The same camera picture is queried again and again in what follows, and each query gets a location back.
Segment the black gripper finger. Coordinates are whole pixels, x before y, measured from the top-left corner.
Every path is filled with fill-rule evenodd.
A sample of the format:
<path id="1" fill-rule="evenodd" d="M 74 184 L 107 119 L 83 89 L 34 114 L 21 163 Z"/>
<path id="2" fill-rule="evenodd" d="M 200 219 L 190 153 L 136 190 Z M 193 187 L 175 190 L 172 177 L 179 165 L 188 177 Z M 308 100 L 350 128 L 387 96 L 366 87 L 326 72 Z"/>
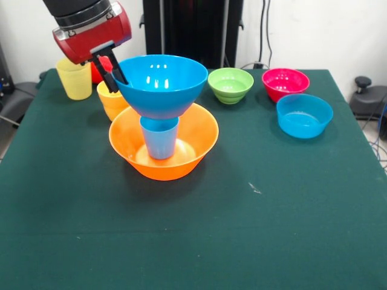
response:
<path id="1" fill-rule="evenodd" d="M 118 92 L 119 87 L 112 74 L 112 65 L 107 56 L 101 54 L 93 55 L 91 59 L 92 82 L 104 82 L 109 92 Z"/>
<path id="2" fill-rule="evenodd" d="M 113 53 L 112 50 L 105 50 L 105 56 L 108 57 L 109 61 L 111 62 L 111 65 L 112 65 L 112 74 L 114 75 L 114 77 L 120 81 L 121 83 L 123 84 L 126 84 L 128 85 L 128 81 L 119 65 L 119 62 L 118 60 L 116 59 L 115 57 L 115 54 Z"/>

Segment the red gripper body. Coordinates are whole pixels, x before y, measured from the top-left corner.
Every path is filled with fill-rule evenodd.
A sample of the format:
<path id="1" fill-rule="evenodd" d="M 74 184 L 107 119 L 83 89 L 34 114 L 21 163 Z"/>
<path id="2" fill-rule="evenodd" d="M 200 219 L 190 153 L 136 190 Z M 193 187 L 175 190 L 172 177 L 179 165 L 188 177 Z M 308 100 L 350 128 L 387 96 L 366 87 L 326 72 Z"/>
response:
<path id="1" fill-rule="evenodd" d="M 129 18 L 119 2 L 100 1 L 75 16 L 63 17 L 53 37 L 75 64 L 90 61 L 106 47 L 117 47 L 132 37 Z"/>

